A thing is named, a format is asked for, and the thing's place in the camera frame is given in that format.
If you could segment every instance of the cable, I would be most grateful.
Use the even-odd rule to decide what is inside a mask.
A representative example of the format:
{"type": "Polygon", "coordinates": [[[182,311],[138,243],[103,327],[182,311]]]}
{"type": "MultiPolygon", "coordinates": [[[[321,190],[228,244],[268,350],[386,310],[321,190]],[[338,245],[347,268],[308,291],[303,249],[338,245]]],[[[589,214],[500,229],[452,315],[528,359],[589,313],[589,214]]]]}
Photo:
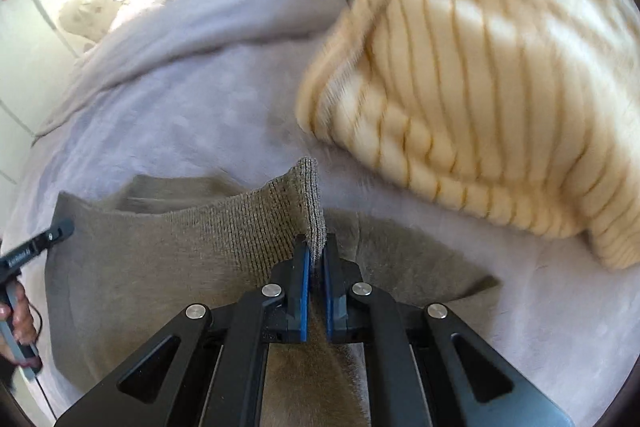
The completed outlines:
{"type": "Polygon", "coordinates": [[[49,410],[51,411],[51,414],[53,415],[53,418],[58,421],[58,417],[56,416],[56,413],[53,412],[53,407],[51,406],[51,402],[49,402],[49,398],[47,398],[47,394],[44,392],[44,389],[42,388],[40,381],[38,380],[38,377],[36,377],[36,383],[38,384],[38,387],[40,388],[40,392],[42,393],[42,396],[44,397],[45,402],[47,402],[47,405],[49,406],[49,410]]]}
{"type": "MultiPolygon", "coordinates": [[[[44,322],[42,321],[42,314],[38,311],[36,306],[34,306],[33,304],[29,303],[29,308],[31,308],[33,311],[36,312],[36,315],[38,316],[38,318],[40,320],[40,324],[38,325],[38,333],[36,334],[36,339],[34,341],[34,344],[35,344],[35,343],[38,342],[38,340],[40,338],[40,334],[42,333],[42,327],[44,325],[44,322]]],[[[51,414],[53,415],[53,418],[56,421],[58,421],[58,417],[56,416],[56,413],[53,412],[53,407],[51,406],[51,402],[49,401],[49,398],[47,397],[47,393],[44,392],[44,389],[42,388],[42,384],[38,380],[38,377],[36,377],[35,380],[36,380],[36,383],[38,384],[38,387],[40,388],[40,392],[42,393],[44,401],[47,402],[47,406],[49,407],[49,410],[51,411],[51,414]]]]}
{"type": "Polygon", "coordinates": [[[29,303],[29,308],[31,308],[33,311],[36,312],[36,315],[38,316],[39,320],[40,320],[40,325],[38,326],[38,333],[36,334],[36,340],[34,341],[34,344],[38,342],[39,338],[40,338],[40,334],[42,333],[42,326],[43,326],[43,322],[42,322],[42,314],[38,311],[38,309],[36,308],[36,306],[34,306],[33,304],[29,303]]]}

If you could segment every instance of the gray knit sweater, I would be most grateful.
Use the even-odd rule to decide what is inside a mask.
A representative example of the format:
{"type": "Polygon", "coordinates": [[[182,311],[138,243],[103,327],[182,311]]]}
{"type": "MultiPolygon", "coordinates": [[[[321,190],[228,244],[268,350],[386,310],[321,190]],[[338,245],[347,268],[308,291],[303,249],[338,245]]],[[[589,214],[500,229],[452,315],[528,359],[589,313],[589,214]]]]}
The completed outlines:
{"type": "MultiPolygon", "coordinates": [[[[100,203],[60,194],[63,217],[76,233],[47,258],[50,336],[56,367],[82,391],[188,304],[226,305],[262,285],[298,233],[316,263],[335,232],[366,280],[400,301],[448,302],[481,334],[498,297],[494,279],[416,230],[323,212],[309,158],[248,192],[226,176],[138,176],[100,203]]],[[[365,426],[365,381],[360,348],[328,344],[312,306],[308,343],[270,349],[261,425],[365,426]]]]}

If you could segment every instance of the human hand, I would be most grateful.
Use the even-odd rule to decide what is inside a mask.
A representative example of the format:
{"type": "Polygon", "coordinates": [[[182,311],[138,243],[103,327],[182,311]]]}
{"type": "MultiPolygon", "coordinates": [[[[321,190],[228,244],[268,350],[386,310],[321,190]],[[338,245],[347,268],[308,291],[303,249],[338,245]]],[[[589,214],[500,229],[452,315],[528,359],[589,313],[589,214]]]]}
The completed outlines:
{"type": "MultiPolygon", "coordinates": [[[[0,321],[13,320],[14,338],[19,344],[26,346],[36,341],[38,333],[33,326],[33,315],[31,315],[31,309],[29,308],[29,299],[24,292],[24,286],[19,282],[15,285],[15,295],[18,299],[18,305],[14,309],[13,317],[9,306],[0,305],[0,321]]],[[[0,355],[15,363],[14,355],[2,336],[0,336],[0,355]]]]}

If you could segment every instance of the white wall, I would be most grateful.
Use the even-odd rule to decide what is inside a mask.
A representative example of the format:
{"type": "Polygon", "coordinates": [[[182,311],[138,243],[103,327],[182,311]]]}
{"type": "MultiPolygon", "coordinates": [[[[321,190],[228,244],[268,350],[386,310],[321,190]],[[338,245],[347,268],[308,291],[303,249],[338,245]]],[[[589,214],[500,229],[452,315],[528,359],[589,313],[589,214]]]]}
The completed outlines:
{"type": "MultiPolygon", "coordinates": [[[[61,0],[40,0],[57,25],[61,0]]],[[[0,236],[14,204],[33,133],[61,98],[87,41],[55,32],[33,0],[0,1],[0,236]],[[21,122],[16,123],[7,111],[21,122]]]]}

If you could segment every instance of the black handle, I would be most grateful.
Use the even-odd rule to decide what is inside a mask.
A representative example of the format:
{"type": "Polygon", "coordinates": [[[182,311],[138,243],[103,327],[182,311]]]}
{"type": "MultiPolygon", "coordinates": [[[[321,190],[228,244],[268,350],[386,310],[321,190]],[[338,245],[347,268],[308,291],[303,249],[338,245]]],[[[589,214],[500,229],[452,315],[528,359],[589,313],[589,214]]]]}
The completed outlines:
{"type": "MultiPolygon", "coordinates": [[[[0,285],[0,303],[14,310],[14,306],[17,303],[17,296],[15,295],[16,280],[10,280],[4,285],[0,285]]],[[[25,376],[30,379],[33,371],[33,376],[37,375],[42,369],[42,360],[38,355],[38,350],[33,344],[26,346],[19,344],[14,339],[14,320],[13,315],[6,322],[0,323],[0,331],[4,341],[8,344],[11,352],[17,364],[24,370],[25,376]]]]}

